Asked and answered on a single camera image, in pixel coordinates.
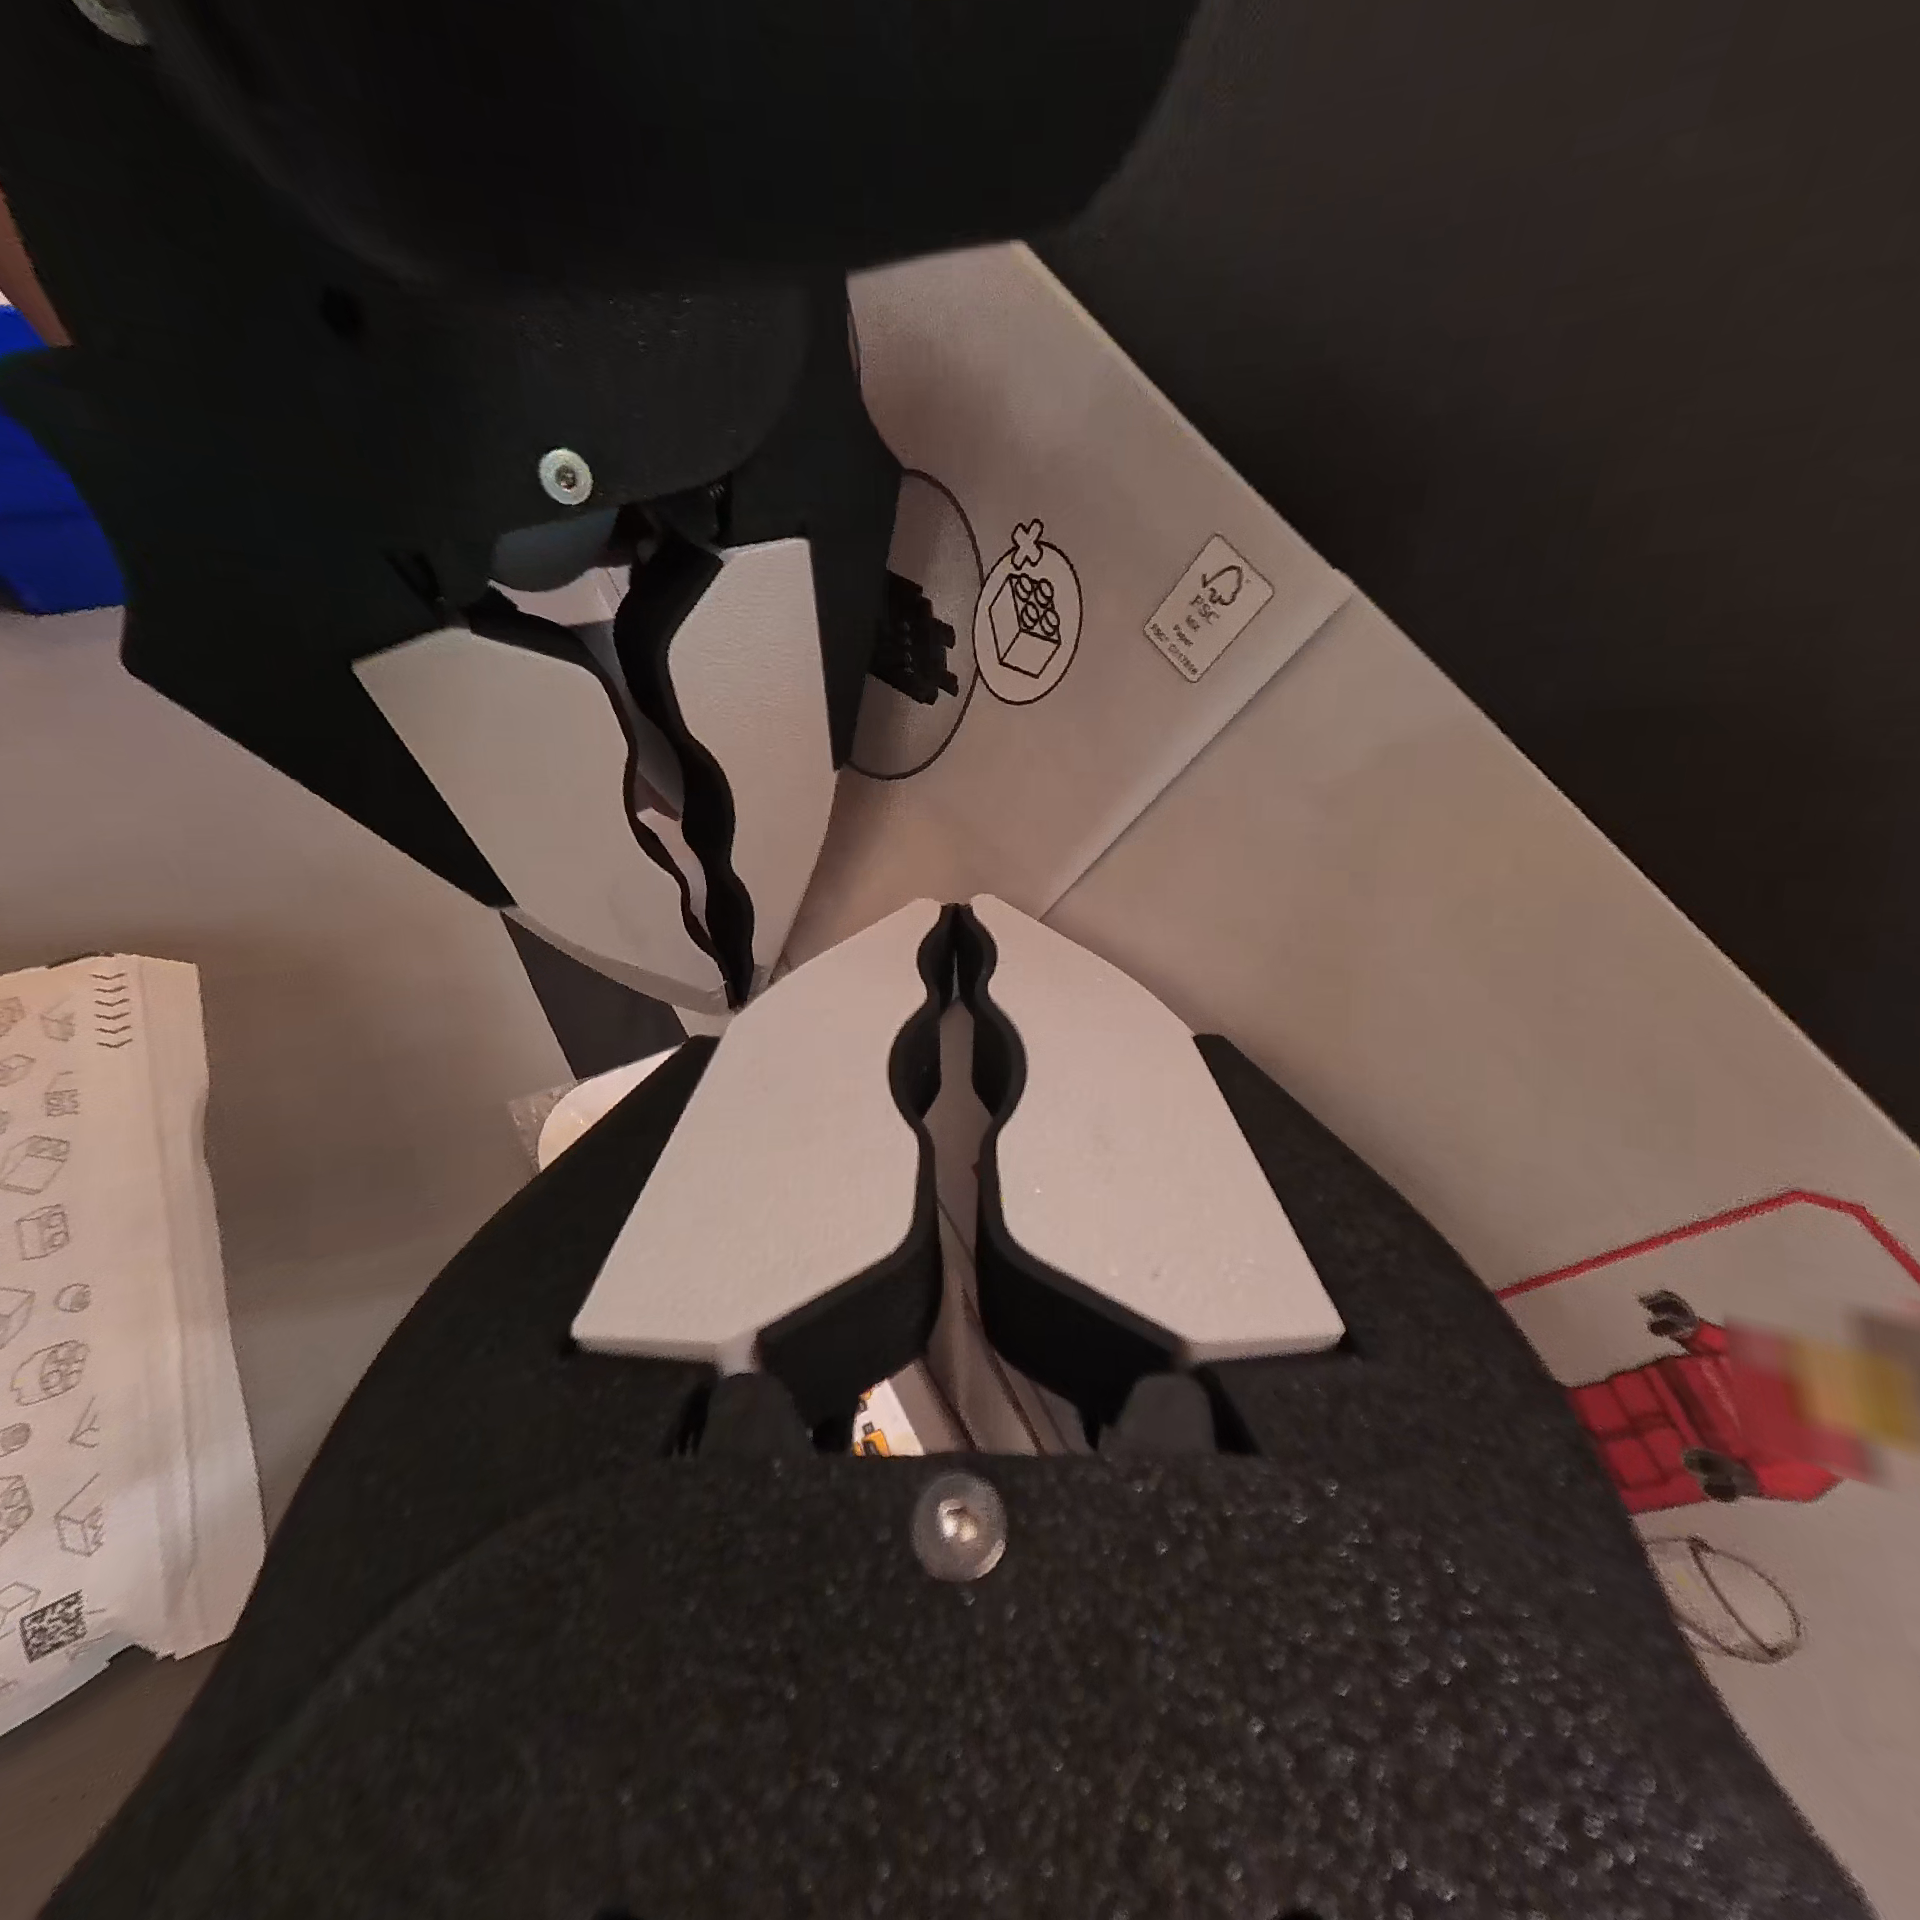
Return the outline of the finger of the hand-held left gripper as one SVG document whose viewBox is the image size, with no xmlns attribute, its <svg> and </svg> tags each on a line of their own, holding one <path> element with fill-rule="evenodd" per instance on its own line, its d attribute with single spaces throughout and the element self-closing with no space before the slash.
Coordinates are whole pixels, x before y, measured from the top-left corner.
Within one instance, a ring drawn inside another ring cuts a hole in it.
<svg viewBox="0 0 1920 1920">
<path fill-rule="evenodd" d="M 517 927 L 647 996 L 722 1011 L 684 783 L 608 662 L 573 634 L 551 654 L 436 631 L 355 674 L 506 886 Z"/>
<path fill-rule="evenodd" d="M 722 995 L 748 1001 L 783 952 L 835 800 L 810 543 L 663 538 L 631 570 L 613 649 L 637 818 L 675 859 Z"/>
</svg>

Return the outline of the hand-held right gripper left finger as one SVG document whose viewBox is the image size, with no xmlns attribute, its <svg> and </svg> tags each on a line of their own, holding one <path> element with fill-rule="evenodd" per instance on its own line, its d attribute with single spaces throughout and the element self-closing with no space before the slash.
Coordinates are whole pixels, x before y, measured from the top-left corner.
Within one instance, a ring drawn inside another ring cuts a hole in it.
<svg viewBox="0 0 1920 1920">
<path fill-rule="evenodd" d="M 732 1019 L 571 1324 L 581 1350 L 770 1377 L 810 1430 L 924 1356 L 954 929 L 914 900 Z"/>
</svg>

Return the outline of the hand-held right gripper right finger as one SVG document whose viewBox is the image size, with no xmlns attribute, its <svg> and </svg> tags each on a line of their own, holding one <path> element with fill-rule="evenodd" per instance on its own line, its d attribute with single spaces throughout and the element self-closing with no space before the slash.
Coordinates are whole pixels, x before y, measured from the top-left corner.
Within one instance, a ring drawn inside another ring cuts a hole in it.
<svg viewBox="0 0 1920 1920">
<path fill-rule="evenodd" d="M 975 1312 L 1087 1439 L 1140 1382 L 1332 1353 L 1344 1322 L 1186 1019 L 995 897 L 966 906 Z"/>
</svg>

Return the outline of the toy car instruction booklet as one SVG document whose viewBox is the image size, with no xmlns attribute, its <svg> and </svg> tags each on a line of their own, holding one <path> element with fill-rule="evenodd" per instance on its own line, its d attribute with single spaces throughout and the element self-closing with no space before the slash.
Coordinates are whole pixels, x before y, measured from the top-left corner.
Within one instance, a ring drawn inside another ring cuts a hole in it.
<svg viewBox="0 0 1920 1920">
<path fill-rule="evenodd" d="M 892 568 L 955 695 L 871 682 L 802 960 L 995 894 L 1235 1041 L 1567 1386 L 1644 1299 L 1824 1356 L 1916 1328 L 1916 1146 L 1021 247 L 858 276 Z"/>
</svg>

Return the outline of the short blue storage bin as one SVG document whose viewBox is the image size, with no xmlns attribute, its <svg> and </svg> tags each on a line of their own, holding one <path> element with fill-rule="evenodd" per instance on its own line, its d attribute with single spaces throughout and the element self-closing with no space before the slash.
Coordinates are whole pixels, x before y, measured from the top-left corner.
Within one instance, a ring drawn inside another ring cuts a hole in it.
<svg viewBox="0 0 1920 1920">
<path fill-rule="evenodd" d="M 3 415 L 3 601 L 34 618 L 126 601 L 103 527 L 12 415 Z"/>
</svg>

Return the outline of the white brick-print paper bag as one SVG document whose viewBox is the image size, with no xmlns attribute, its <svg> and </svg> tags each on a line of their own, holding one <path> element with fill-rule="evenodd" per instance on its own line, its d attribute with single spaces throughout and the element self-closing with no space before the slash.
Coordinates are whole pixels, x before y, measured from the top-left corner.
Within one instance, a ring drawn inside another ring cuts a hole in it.
<svg viewBox="0 0 1920 1920">
<path fill-rule="evenodd" d="M 206 1153 L 200 976 L 3 980 L 3 1732 L 229 1640 L 267 1551 Z"/>
</svg>

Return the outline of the white book stand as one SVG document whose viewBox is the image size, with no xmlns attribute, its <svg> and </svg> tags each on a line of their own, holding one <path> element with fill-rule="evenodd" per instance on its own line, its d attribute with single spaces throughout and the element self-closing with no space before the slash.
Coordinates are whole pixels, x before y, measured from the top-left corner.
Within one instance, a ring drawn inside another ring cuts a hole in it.
<svg viewBox="0 0 1920 1920">
<path fill-rule="evenodd" d="M 1200 6 L 1052 271 L 1916 1134 L 1916 6 Z"/>
</svg>

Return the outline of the black desk mat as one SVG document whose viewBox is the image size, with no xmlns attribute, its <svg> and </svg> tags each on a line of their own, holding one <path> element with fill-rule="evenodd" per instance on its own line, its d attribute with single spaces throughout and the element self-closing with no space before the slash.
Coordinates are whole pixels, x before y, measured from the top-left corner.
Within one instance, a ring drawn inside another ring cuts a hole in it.
<svg viewBox="0 0 1920 1920">
<path fill-rule="evenodd" d="M 515 920 L 502 929 L 575 1081 L 686 1043 L 678 1009 L 590 970 Z"/>
</svg>

